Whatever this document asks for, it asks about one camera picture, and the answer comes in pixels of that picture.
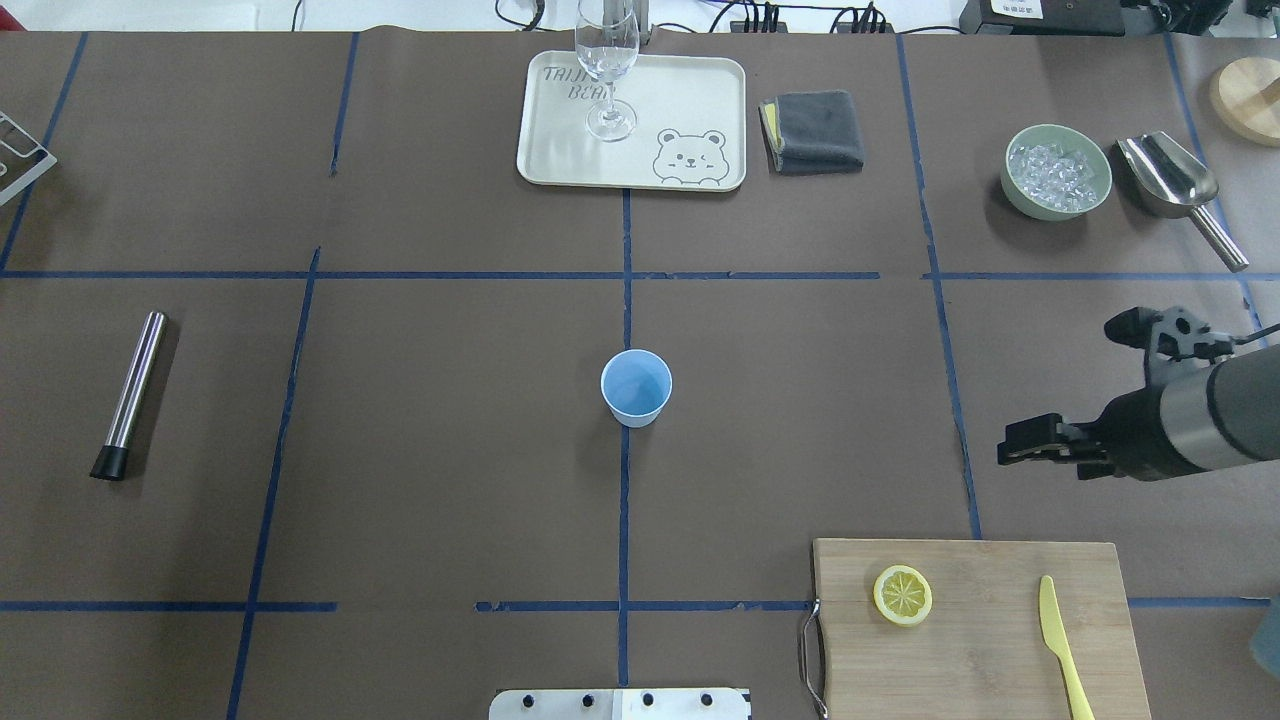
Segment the glass base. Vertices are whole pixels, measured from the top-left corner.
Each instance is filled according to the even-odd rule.
[[[586,129],[604,142],[617,142],[636,129],[636,110],[621,100],[614,100],[611,113],[609,101],[600,100],[586,111]]]

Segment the gray towel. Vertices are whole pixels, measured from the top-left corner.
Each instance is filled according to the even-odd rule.
[[[771,114],[777,118],[776,131]],[[845,90],[771,97],[760,104],[760,119],[778,173],[851,173],[867,159],[854,99]]]

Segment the bear drawing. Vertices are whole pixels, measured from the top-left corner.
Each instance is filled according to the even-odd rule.
[[[680,135],[673,129],[658,133],[658,158],[653,172],[663,184],[717,186],[728,176],[724,158],[724,133]]]

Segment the scoop handle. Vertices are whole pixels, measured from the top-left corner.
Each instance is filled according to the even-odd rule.
[[[1208,206],[1201,205],[1192,210],[1192,222],[1196,223],[1196,228],[1201,231],[1204,240],[1208,241],[1208,246],[1217,252],[1217,256],[1222,259],[1228,270],[1233,273],[1239,273],[1240,270],[1249,266],[1249,259],[1244,256],[1240,251],[1240,246],[1235,245],[1231,236],[1226,233],[1226,228],[1217,222],[1217,218],[1208,211]]]

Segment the wine glass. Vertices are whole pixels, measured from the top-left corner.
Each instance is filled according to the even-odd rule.
[[[631,105],[613,99],[613,83],[627,74],[640,54],[640,26],[634,0],[579,0],[573,29],[577,61],[608,97],[586,111],[586,129],[604,142],[617,142],[636,127]]]

